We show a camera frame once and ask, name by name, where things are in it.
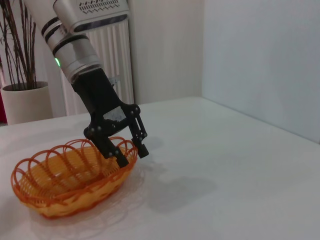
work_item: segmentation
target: white pot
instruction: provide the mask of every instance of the white pot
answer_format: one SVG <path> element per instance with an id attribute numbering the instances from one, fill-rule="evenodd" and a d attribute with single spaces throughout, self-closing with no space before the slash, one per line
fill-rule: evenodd
<path id="1" fill-rule="evenodd" d="M 48 83 L 37 82 L 37 89 L 12 91 L 8 85 L 1 89 L 8 125 L 52 119 Z"/>

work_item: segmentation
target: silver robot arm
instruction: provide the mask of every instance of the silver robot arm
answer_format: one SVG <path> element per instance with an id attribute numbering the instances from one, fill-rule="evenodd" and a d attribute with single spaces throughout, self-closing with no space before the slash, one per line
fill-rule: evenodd
<path id="1" fill-rule="evenodd" d="M 136 104 L 117 96 L 101 67 L 88 37 L 83 34 L 128 18 L 126 0 L 24 0 L 53 56 L 91 116 L 84 135 L 105 158 L 115 156 L 122 168 L 128 164 L 109 137 L 129 127 L 141 158 L 149 154 L 142 141 L 147 137 Z"/>

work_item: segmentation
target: plastic basket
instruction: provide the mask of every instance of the plastic basket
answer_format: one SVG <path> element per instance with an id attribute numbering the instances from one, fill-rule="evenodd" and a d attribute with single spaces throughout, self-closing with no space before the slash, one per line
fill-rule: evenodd
<path id="1" fill-rule="evenodd" d="M 119 168 L 115 157 L 104 159 L 89 140 L 73 140 L 21 160 L 11 175 L 15 195 L 49 219 L 95 207 L 120 188 L 138 159 L 131 141 L 110 139 L 118 141 L 117 146 L 129 161 L 126 167 Z"/>

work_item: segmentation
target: radiator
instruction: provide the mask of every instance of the radiator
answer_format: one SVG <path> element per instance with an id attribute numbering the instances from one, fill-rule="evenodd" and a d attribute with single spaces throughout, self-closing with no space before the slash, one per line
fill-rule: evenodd
<path id="1" fill-rule="evenodd" d="M 108 78 L 118 81 L 114 89 L 119 98 L 127 104 L 134 103 L 134 90 L 131 72 L 128 21 L 104 27 L 87 33 L 93 48 L 99 56 Z M 67 116 L 86 113 L 80 97 L 73 91 L 61 72 L 62 88 Z"/>

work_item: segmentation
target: table surface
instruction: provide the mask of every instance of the table surface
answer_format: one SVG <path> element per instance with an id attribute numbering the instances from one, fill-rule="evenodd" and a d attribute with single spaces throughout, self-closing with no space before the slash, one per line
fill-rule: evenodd
<path id="1" fill-rule="evenodd" d="M 19 160 L 81 138 L 89 115 L 1 127 L 0 239 L 320 239 L 319 145 L 203 98 L 141 110 L 150 156 L 110 199 L 60 220 L 21 205 L 10 175 Z"/>

